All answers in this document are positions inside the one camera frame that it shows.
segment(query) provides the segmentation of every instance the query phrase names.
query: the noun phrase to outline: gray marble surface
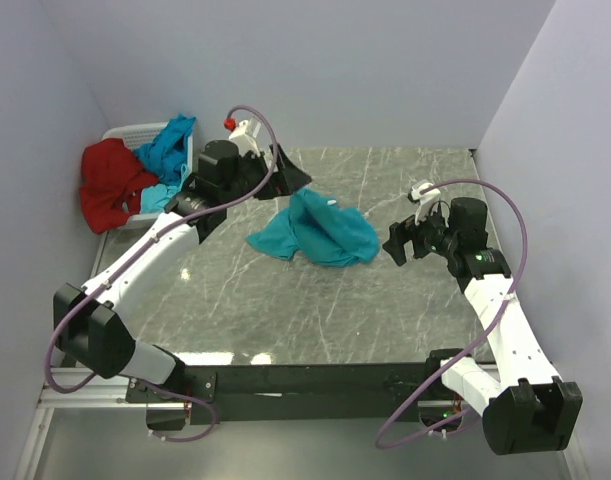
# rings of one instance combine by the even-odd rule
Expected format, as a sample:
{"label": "gray marble surface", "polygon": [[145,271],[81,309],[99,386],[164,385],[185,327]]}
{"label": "gray marble surface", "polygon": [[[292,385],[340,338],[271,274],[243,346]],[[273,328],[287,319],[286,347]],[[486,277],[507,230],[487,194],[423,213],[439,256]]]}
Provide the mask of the gray marble surface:
{"label": "gray marble surface", "polygon": [[[310,173],[310,187],[357,207],[382,243],[388,227],[413,213],[410,186],[476,178],[466,149],[315,148],[288,152]],[[443,190],[482,198],[480,188]],[[430,350],[464,347],[482,331],[446,261],[431,255],[397,267],[385,252],[345,269],[261,255],[245,237],[262,229],[288,199],[247,201],[169,270],[144,296],[127,326],[143,341],[183,353],[189,363],[362,363],[424,361]],[[143,230],[110,232],[99,269]],[[495,237],[491,235],[492,244]],[[475,352],[491,360],[487,345]]]}

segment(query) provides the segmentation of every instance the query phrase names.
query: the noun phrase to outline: cloth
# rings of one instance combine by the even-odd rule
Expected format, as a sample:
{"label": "cloth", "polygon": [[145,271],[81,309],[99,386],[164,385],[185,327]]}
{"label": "cloth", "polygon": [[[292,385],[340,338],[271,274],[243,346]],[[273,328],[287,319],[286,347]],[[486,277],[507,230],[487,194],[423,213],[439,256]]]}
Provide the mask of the cloth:
{"label": "cloth", "polygon": [[141,192],[140,213],[163,213],[165,205],[169,203],[174,195],[181,191],[185,177],[187,177],[187,165],[183,165],[180,185],[168,186],[159,183],[153,187],[144,188]]}
{"label": "cloth", "polygon": [[145,170],[158,177],[160,183],[180,185],[182,166],[187,165],[187,138],[192,133],[195,117],[179,115],[152,140],[134,150]]}
{"label": "cloth", "polygon": [[290,260],[300,250],[312,263],[348,267],[378,253],[374,228],[355,208],[340,209],[332,197],[303,188],[293,194],[264,230],[247,237],[256,251]]}
{"label": "cloth", "polygon": [[125,225],[131,215],[140,211],[141,190],[158,183],[120,138],[108,138],[87,147],[81,173],[81,210],[96,234]]}

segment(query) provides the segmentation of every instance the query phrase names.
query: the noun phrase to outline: white basket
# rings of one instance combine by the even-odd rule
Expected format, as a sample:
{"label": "white basket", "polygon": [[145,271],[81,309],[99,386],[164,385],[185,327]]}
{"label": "white basket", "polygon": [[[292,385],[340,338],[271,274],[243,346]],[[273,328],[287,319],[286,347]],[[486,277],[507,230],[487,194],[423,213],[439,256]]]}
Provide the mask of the white basket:
{"label": "white basket", "polygon": [[[154,140],[154,137],[167,126],[167,122],[162,123],[144,123],[141,125],[127,125],[125,127],[112,128],[105,132],[103,140],[106,138],[122,138],[123,143],[130,150],[135,150],[144,143],[149,143]],[[194,142],[192,135],[187,138],[187,169],[192,171],[192,151],[194,150]],[[142,228],[148,227],[159,216],[159,213],[137,213],[132,215],[127,220],[127,223],[119,228]]]}

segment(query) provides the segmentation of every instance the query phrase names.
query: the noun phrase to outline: white wall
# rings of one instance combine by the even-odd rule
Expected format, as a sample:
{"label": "white wall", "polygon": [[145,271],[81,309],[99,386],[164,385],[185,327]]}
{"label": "white wall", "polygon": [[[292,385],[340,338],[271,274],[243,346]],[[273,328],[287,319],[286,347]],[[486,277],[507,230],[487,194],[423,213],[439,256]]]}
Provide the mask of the white wall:
{"label": "white wall", "polygon": [[39,2],[0,0],[0,479],[11,478],[42,383],[52,295],[89,273],[82,149],[106,122]]}
{"label": "white wall", "polygon": [[[578,434],[611,479],[611,0],[558,0],[478,152],[525,214],[519,287],[539,340],[584,394]],[[491,199],[516,260],[515,220]]]}
{"label": "white wall", "polygon": [[112,126],[235,103],[296,146],[477,147],[554,0],[42,0]]}

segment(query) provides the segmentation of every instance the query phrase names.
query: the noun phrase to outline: light blue cloth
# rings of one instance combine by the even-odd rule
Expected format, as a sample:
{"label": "light blue cloth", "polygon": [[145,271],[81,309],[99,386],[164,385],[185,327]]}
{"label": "light blue cloth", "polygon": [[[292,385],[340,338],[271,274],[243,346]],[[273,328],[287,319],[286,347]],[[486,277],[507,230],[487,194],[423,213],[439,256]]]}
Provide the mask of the light blue cloth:
{"label": "light blue cloth", "polygon": [[181,182],[178,185],[165,185],[159,183],[153,187],[144,188],[141,191],[140,213],[163,213],[165,205],[174,195],[181,191],[183,182],[187,178],[187,165],[181,168]]}
{"label": "light blue cloth", "polygon": [[340,209],[330,200],[334,199],[308,188],[299,190],[291,196],[289,208],[247,237],[247,243],[281,260],[291,260],[300,250],[312,263],[326,267],[371,262],[379,248],[374,228],[355,208]]}
{"label": "light blue cloth", "polygon": [[168,186],[181,183],[182,166],[187,166],[187,138],[192,133],[195,121],[195,117],[179,115],[169,121],[152,143],[134,150],[134,155],[145,170],[156,175],[161,183]]}

